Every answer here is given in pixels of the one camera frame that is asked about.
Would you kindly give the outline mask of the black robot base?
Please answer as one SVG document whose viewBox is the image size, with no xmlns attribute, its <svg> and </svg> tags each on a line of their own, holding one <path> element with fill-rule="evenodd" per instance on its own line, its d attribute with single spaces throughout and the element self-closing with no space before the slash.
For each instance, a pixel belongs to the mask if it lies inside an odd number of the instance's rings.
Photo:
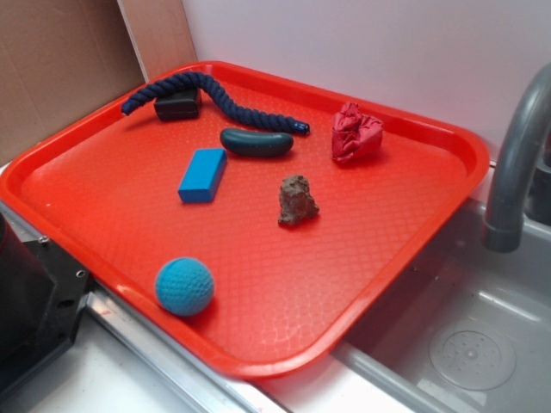
<svg viewBox="0 0 551 413">
<path fill-rule="evenodd" d="M 23 242 L 1 218 L 2 392 L 74 344 L 89 288 L 89 270 L 57 243 Z"/>
</svg>

